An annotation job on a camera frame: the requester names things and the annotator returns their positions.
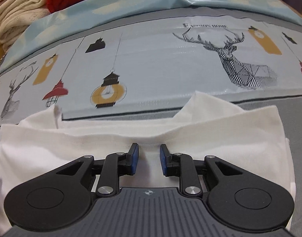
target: white fabric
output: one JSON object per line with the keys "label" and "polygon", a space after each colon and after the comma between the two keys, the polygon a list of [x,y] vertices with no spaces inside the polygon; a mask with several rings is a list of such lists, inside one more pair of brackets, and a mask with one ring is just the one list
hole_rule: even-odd
{"label": "white fabric", "polygon": [[273,181],[295,196],[289,144],[275,106],[252,111],[196,92],[173,118],[140,121],[60,120],[50,107],[0,129],[0,235],[11,226],[3,200],[15,186],[86,154],[104,159],[139,144],[134,176],[120,178],[121,186],[178,186],[177,177],[162,174],[159,146],[194,159],[213,154]]}

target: red lamp illustration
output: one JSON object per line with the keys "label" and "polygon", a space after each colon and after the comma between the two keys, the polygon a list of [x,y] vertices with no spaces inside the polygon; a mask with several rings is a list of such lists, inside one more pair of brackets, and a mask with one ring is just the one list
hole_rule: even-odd
{"label": "red lamp illustration", "polygon": [[54,86],[52,91],[48,92],[42,100],[47,100],[46,101],[46,106],[50,107],[52,104],[56,104],[59,97],[63,95],[67,95],[69,91],[64,88],[63,82],[60,79],[60,81]]}
{"label": "red lamp illustration", "polygon": [[295,55],[295,57],[298,59],[300,67],[301,67],[301,73],[302,73],[302,61],[297,57],[297,55],[293,52],[293,50],[289,47],[289,45],[286,43],[286,41],[284,40],[285,44],[287,45],[287,47],[290,49],[290,51]]}

